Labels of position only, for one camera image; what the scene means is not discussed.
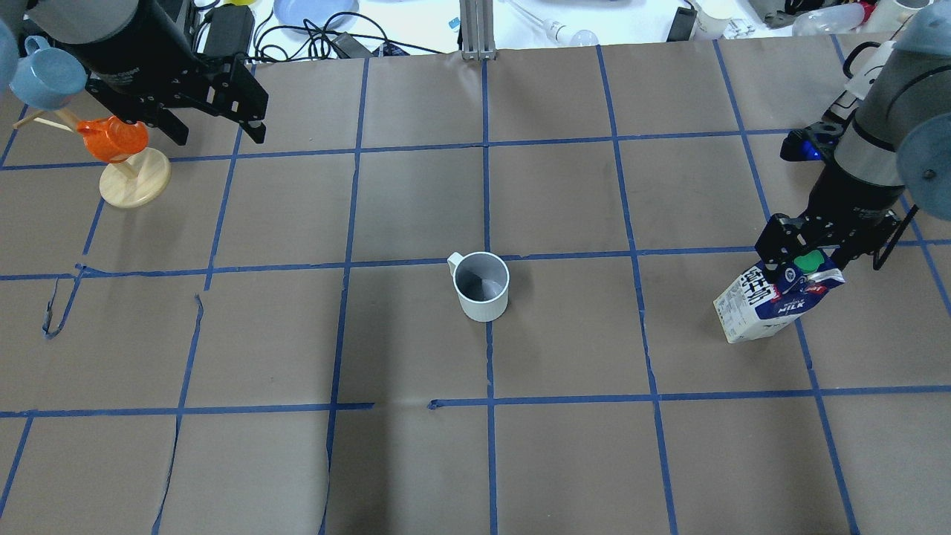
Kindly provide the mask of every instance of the blue tape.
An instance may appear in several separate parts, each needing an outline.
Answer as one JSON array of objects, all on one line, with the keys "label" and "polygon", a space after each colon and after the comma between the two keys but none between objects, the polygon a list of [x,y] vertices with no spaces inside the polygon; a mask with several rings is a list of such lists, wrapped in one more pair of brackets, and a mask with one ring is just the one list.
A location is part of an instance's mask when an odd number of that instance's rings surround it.
[{"label": "blue tape", "polygon": [[216,160],[230,160],[230,154],[215,154],[212,156],[173,156],[168,158],[169,162],[212,162]]},{"label": "blue tape", "polygon": [[3,495],[0,495],[0,518],[3,518],[3,511],[7,508],[7,499],[10,497],[10,489],[13,487],[13,478],[16,477],[16,470],[20,467],[20,460],[23,459],[23,449],[27,446],[27,437],[29,437],[31,427],[33,427],[33,419],[27,418],[26,423],[23,424],[23,432],[20,433],[20,442],[16,446],[16,453],[13,455],[10,472],[7,474],[7,482],[3,486]]},{"label": "blue tape", "polygon": [[302,269],[338,269],[344,268],[345,266],[345,262],[328,262],[326,264],[280,264],[274,266],[215,267],[215,274],[250,273],[255,271],[298,271]]},{"label": "blue tape", "polygon": [[228,176],[224,181],[224,193],[222,194],[222,205],[218,208],[218,221],[215,223],[215,236],[211,240],[211,252],[208,254],[208,269],[204,276],[204,291],[211,289],[211,277],[214,275],[215,256],[218,254],[218,242],[222,238],[222,227],[224,225],[224,213],[228,208],[228,196],[231,194],[231,182],[234,180],[235,165],[238,163],[238,150],[241,148],[242,130],[238,129],[235,134],[235,145],[231,150],[231,162],[228,164]]},{"label": "blue tape", "polygon": [[855,386],[851,388],[820,388],[823,396],[869,396],[881,394],[947,394],[951,385]]},{"label": "blue tape", "polygon": [[0,170],[22,171],[31,169],[72,169],[72,168],[104,168],[105,162],[67,162],[63,164],[26,164],[23,166],[3,166]]},{"label": "blue tape", "polygon": [[410,145],[405,147],[366,147],[361,152],[410,152],[414,150],[452,150],[483,147],[481,143],[446,143],[441,145]]},{"label": "blue tape", "polygon": [[[908,201],[906,201],[904,197],[901,197],[901,200],[904,211],[908,212],[910,210]],[[938,272],[938,266],[935,265],[935,259],[931,257],[931,251],[928,250],[928,245],[926,244],[924,235],[922,234],[922,229],[918,226],[918,222],[914,219],[911,220],[911,230],[915,233],[915,239],[917,240],[918,245],[922,248],[924,261],[928,264],[928,269],[931,270],[931,277],[935,280],[935,286],[938,288],[938,294],[941,296],[941,300],[944,302],[944,310],[946,310],[948,315],[951,316],[951,300],[948,299],[948,292],[944,287],[944,281],[941,278],[941,274]]]},{"label": "blue tape", "polygon": [[86,418],[90,416],[186,416],[189,414],[260,414],[271,412],[321,412],[324,410],[370,410],[373,403],[317,403],[253,406],[157,406],[142,408],[33,409],[0,413],[0,418]]},{"label": "blue tape", "polygon": [[770,398],[807,398],[812,390],[752,390],[748,392],[683,392],[658,394],[661,401],[758,400]]},{"label": "blue tape", "polygon": [[839,494],[842,497],[845,518],[848,520],[849,533],[858,534],[859,525],[855,520],[855,512],[852,509],[852,500],[848,496],[848,487],[845,485],[845,476],[842,472],[842,464],[839,462],[839,452],[835,447],[835,439],[832,437],[832,427],[829,425],[828,415],[825,413],[825,402],[823,394],[819,388],[819,379],[816,377],[816,370],[812,363],[812,353],[809,351],[809,343],[805,338],[805,329],[803,322],[796,320],[796,333],[799,335],[799,344],[803,348],[803,358],[805,359],[806,371],[809,374],[809,382],[812,384],[812,394],[816,400],[816,409],[819,412],[819,421],[823,426],[825,436],[825,445],[829,450],[829,459],[832,461],[832,471],[835,472],[836,484],[839,486]]},{"label": "blue tape", "polygon": [[186,277],[189,275],[205,275],[207,269],[171,269],[168,271],[101,271],[94,267],[84,266],[83,276],[88,279],[116,279],[123,277]]},{"label": "blue tape", "polygon": [[36,273],[33,275],[0,275],[0,281],[46,281],[53,279],[67,279],[71,273]]},{"label": "blue tape", "polygon": [[319,149],[319,150],[288,150],[284,152],[247,152],[236,154],[235,158],[239,160],[252,160],[254,158],[287,158],[294,156],[322,156],[324,154],[353,154],[352,149]]},{"label": "blue tape", "polygon": [[717,63],[720,64],[720,73],[723,75],[723,82],[727,86],[727,95],[729,96],[729,104],[733,107],[733,115],[736,118],[736,125],[740,129],[740,139],[743,140],[743,150],[747,154],[747,162],[749,163],[749,171],[753,175],[753,185],[756,187],[756,194],[760,198],[760,205],[763,209],[763,217],[767,220],[769,219],[769,207],[767,204],[767,195],[763,191],[763,183],[760,181],[760,173],[756,168],[756,161],[753,159],[753,150],[749,146],[749,138],[747,136],[747,129],[743,124],[743,115],[740,113],[740,106],[736,101],[736,93],[733,92],[733,85],[729,81],[729,73],[727,72],[727,63],[723,59],[723,53],[720,51],[720,43],[716,40],[713,41],[713,50],[716,52]]},{"label": "blue tape", "polygon": [[499,258],[506,262],[519,262],[522,260],[562,260],[571,258],[616,258],[620,256],[631,256],[629,250],[606,250],[595,252],[549,252],[538,254],[503,254]]},{"label": "blue tape", "polygon": [[496,405],[576,405],[591,403],[638,403],[652,402],[651,394],[594,394],[588,396],[529,396],[498,398]]},{"label": "blue tape", "polygon": [[619,141],[639,141],[647,139],[689,139],[694,137],[728,137],[740,135],[738,130],[718,130],[711,132],[680,132],[680,133],[659,133],[659,134],[629,134],[619,135]]},{"label": "blue tape", "polygon": [[351,262],[352,268],[386,268],[390,266],[426,266],[430,264],[445,264],[445,258],[414,258],[409,260],[368,260]]},{"label": "blue tape", "polygon": [[184,365],[184,377],[182,379],[182,391],[179,392],[179,408],[184,408],[185,399],[188,397],[188,385],[191,384],[191,370],[195,366],[195,352],[198,350],[198,338],[202,333],[202,318],[204,317],[204,304],[202,298],[196,293],[195,302],[198,303],[198,313],[195,315],[195,328],[191,334],[191,344],[188,346],[188,360]]},{"label": "blue tape", "polygon": [[[489,62],[482,60],[482,226],[485,250],[492,251],[492,226],[490,225],[489,191]],[[493,322],[485,324],[485,375],[486,375],[486,426],[489,469],[489,533],[498,535],[498,490],[495,470],[495,367],[493,355]]]},{"label": "blue tape", "polygon": [[182,432],[182,415],[175,416],[175,438],[172,439],[172,456],[168,461],[168,471],[165,473],[165,491],[162,493],[162,501],[159,503],[159,511],[155,514],[155,521],[152,522],[151,535],[159,535],[162,527],[162,515],[165,514],[165,501],[168,499],[168,491],[172,487],[172,470],[175,468],[175,457],[178,455],[178,439]]},{"label": "blue tape", "polygon": [[[350,187],[350,214],[347,218],[347,249],[345,267],[343,268],[343,283],[340,290],[340,317],[337,321],[337,345],[334,349],[334,376],[330,386],[330,403],[337,404],[340,398],[340,369],[343,363],[343,333],[347,320],[347,301],[350,293],[350,269],[353,260],[354,227],[357,221],[357,194],[359,192],[359,166],[363,145],[363,118],[366,113],[366,85],[370,72],[370,59],[363,60],[363,75],[360,81],[359,110],[357,114],[357,142],[354,147],[354,178]],[[319,533],[327,529],[327,509],[330,505],[330,472],[334,458],[334,438],[337,432],[337,411],[331,409],[327,418],[327,492],[323,502],[323,515],[320,519]]]},{"label": "blue tape", "polygon": [[666,254],[711,254],[731,252],[755,252],[754,246],[737,246],[724,248],[646,248],[638,249],[637,256],[659,256]]},{"label": "blue tape", "polygon": [[839,43],[839,37],[835,33],[830,34],[829,37],[832,39],[832,46],[835,47],[836,55],[839,56],[839,63],[844,64],[845,54],[842,53],[842,44]]},{"label": "blue tape", "polygon": [[69,293],[69,300],[66,302],[66,307],[63,309],[63,317],[60,318],[59,325],[56,326],[55,330],[49,330],[50,324],[52,323],[53,302],[56,300],[56,291],[59,289],[60,279],[56,279],[56,281],[53,283],[53,292],[49,296],[49,301],[47,301],[47,309],[43,315],[43,337],[47,340],[52,340],[55,338],[60,332],[63,331],[63,327],[66,326],[66,321],[69,318],[69,312],[72,310],[72,304],[76,300],[76,292],[79,291],[79,286],[83,282],[83,275],[86,272],[85,266],[77,265],[76,267],[79,268],[79,273],[77,273],[75,277],[72,277],[71,275],[69,276],[69,278],[73,280],[72,291]]},{"label": "blue tape", "polygon": [[486,425],[489,454],[489,531],[498,535],[498,485],[495,464],[495,337],[493,322],[485,324]]},{"label": "blue tape", "polygon": [[601,84],[604,86],[605,101],[608,104],[608,119],[611,123],[611,140],[614,147],[614,165],[617,169],[617,185],[621,193],[621,208],[624,212],[624,225],[628,233],[628,244],[631,247],[631,271],[634,278],[634,293],[637,296],[637,321],[641,328],[641,340],[644,344],[644,363],[648,373],[650,396],[652,397],[654,413],[654,430],[657,434],[657,451],[660,457],[661,479],[664,483],[664,499],[667,502],[667,516],[670,525],[670,534],[677,535],[677,515],[673,503],[673,490],[670,483],[670,463],[667,456],[667,440],[664,436],[664,421],[661,416],[660,398],[657,395],[657,380],[654,377],[653,366],[650,362],[650,347],[648,345],[647,326],[644,321],[644,292],[641,284],[639,261],[637,259],[637,245],[634,242],[634,232],[631,226],[631,208],[628,202],[628,189],[624,178],[624,164],[621,160],[621,146],[617,137],[617,122],[614,116],[614,103],[611,99],[611,84],[608,81],[608,69],[604,62],[604,53],[601,46],[595,46],[598,67],[601,70]]},{"label": "blue tape", "polygon": [[489,147],[527,147],[531,145],[566,145],[572,143],[602,143],[610,141],[607,136],[600,137],[566,137],[554,139],[519,139],[509,141],[490,141]]},{"label": "blue tape", "polygon": [[99,203],[96,205],[96,214],[92,216],[92,225],[89,226],[89,234],[86,236],[86,244],[83,245],[83,256],[89,254],[89,248],[92,247],[92,237],[96,234],[96,228],[99,227],[99,218],[103,215],[103,205],[106,203],[106,199],[102,197],[99,198]]},{"label": "blue tape", "polygon": [[[19,117],[17,117],[16,119],[17,121],[21,121],[23,120],[24,117],[27,116],[27,108],[29,108],[29,106],[24,104],[23,107],[20,109],[20,115]],[[16,139],[17,131],[18,130],[14,129],[12,132],[10,132],[10,137],[7,138],[7,144],[3,149],[3,154],[0,155],[0,168],[3,167],[4,163],[7,161],[7,156],[10,154],[10,149],[12,149],[13,147],[13,140]]]},{"label": "blue tape", "polygon": [[754,129],[754,130],[746,130],[746,134],[747,135],[776,135],[776,134],[786,135],[789,133],[790,130],[792,129]]}]

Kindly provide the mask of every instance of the black cable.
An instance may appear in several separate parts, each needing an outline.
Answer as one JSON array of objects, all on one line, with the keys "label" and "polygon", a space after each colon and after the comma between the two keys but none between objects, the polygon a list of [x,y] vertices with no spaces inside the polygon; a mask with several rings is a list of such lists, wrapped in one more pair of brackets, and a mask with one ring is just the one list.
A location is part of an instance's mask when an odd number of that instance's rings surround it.
[{"label": "black cable", "polygon": [[207,11],[207,10],[210,10],[210,9],[214,8],[215,6],[218,6],[218,4],[220,4],[221,2],[222,2],[222,0],[215,0],[215,1],[212,2],[211,4],[208,4],[207,6],[201,6],[200,8],[199,8],[199,7],[196,7],[195,10],[197,10],[197,11]]},{"label": "black cable", "polygon": [[895,30],[895,33],[892,33],[892,36],[889,37],[888,40],[889,40],[889,41],[894,41],[894,40],[895,40],[895,36],[898,35],[898,33],[899,33],[900,31],[904,30],[904,26],[905,26],[906,24],[908,24],[908,21],[911,20],[911,19],[913,19],[913,18],[915,18],[915,15],[911,15],[910,17],[904,19],[904,22],[902,22],[902,25],[899,26],[897,30]]},{"label": "black cable", "polygon": [[202,32],[204,31],[205,28],[208,27],[208,24],[209,23],[207,21],[204,21],[200,25],[198,25],[198,29],[195,30],[195,45],[192,47],[191,51],[193,52],[198,51],[198,46],[202,43]]},{"label": "black cable", "polygon": [[264,28],[264,25],[267,24],[267,21],[271,20],[272,18],[274,18],[273,8],[271,9],[271,12],[267,15],[267,17],[264,18],[264,20],[262,20],[261,23],[257,27],[254,28],[254,33],[251,35],[252,43],[258,42],[258,34],[261,33],[261,29]]},{"label": "black cable", "polygon": [[[340,35],[340,32],[329,30],[328,27],[330,23],[332,23],[336,18],[341,16],[347,16],[347,15],[357,16],[358,18],[362,18],[364,20],[369,21],[371,24],[373,24],[377,28],[377,30],[379,30],[379,33],[382,35],[382,37],[380,37],[376,35],[364,35],[359,33],[351,34],[354,37],[379,40],[383,42],[384,47],[386,44],[392,44],[399,47],[405,47],[405,48],[414,49],[414,50],[421,50],[421,51],[430,52],[430,53],[436,53],[436,54],[442,53],[440,50],[427,49],[425,47],[420,47],[418,45],[412,45],[409,43],[401,43],[399,41],[394,41],[389,38],[389,36],[386,34],[386,31],[383,29],[383,27],[380,26],[376,21],[374,21],[370,17],[367,17],[366,15],[356,13],[353,11],[341,11],[338,13],[334,13],[333,15],[330,16],[330,18],[327,19],[327,21],[324,23],[322,28],[318,27],[317,24],[315,24],[313,21],[304,19],[303,26],[277,25],[277,26],[268,28],[267,30],[261,31],[263,26],[271,19],[273,15],[274,15],[274,11],[271,11],[271,13],[267,16],[267,18],[261,21],[261,23],[255,29],[254,34],[252,36],[252,43],[254,46],[254,55],[248,56],[246,58],[247,60],[259,61],[264,63],[287,63],[287,62],[294,62],[294,61],[329,59],[330,52],[332,51],[332,47],[330,46],[331,45],[330,36]],[[281,47],[280,45],[275,45],[275,44],[262,45],[264,38],[267,36],[267,34],[275,30],[304,31],[307,33],[307,38],[304,41],[304,43],[293,53],[288,53],[287,50],[284,47]],[[304,51],[304,49],[307,49],[308,55],[303,57],[298,57],[298,55],[301,54]],[[270,50],[279,50],[283,58],[274,57],[273,55],[269,53]]]},{"label": "black cable", "polygon": [[898,228],[895,229],[895,234],[892,235],[892,239],[888,242],[888,245],[885,246],[885,250],[881,249],[876,250],[872,254],[872,269],[878,271],[885,265],[885,261],[888,260],[888,255],[891,254],[891,251],[898,244],[898,241],[902,239],[902,234],[904,230],[908,228],[908,225],[911,223],[911,220],[915,218],[915,214],[918,213],[918,205],[913,205],[908,211],[907,215],[904,216],[901,224],[898,225]]}]

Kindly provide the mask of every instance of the blue plate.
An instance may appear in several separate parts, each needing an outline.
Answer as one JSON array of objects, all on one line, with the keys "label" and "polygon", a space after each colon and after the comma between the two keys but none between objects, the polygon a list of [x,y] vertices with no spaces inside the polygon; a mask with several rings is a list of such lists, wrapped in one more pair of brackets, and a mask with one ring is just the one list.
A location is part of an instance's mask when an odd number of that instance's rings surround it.
[{"label": "blue plate", "polygon": [[[278,17],[281,24],[287,26],[303,26],[303,19],[307,19],[319,28],[323,28],[323,24],[334,13],[357,9],[357,0],[275,0],[274,2],[274,15]],[[353,17],[337,17],[327,29],[335,30],[350,18]]]}]

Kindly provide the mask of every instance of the light blue mug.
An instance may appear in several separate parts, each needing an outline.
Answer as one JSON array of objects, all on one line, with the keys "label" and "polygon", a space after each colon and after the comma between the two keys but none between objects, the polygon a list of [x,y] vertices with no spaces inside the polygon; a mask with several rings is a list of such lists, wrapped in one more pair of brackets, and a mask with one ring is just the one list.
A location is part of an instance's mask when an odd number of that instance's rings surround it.
[{"label": "light blue mug", "polygon": [[69,52],[51,47],[38,35],[27,37],[10,89],[33,108],[56,111],[86,87],[86,70]]}]

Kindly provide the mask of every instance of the green bottle cap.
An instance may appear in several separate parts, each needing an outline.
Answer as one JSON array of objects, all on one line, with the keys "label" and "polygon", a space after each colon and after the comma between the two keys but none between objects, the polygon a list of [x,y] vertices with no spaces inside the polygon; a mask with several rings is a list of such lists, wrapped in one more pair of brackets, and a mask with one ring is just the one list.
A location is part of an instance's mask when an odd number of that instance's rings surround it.
[{"label": "green bottle cap", "polygon": [[792,263],[796,265],[796,268],[801,269],[803,273],[808,275],[809,273],[815,273],[816,269],[819,269],[819,266],[821,266],[824,261],[825,256],[823,252],[816,249],[808,254],[796,257]]}]

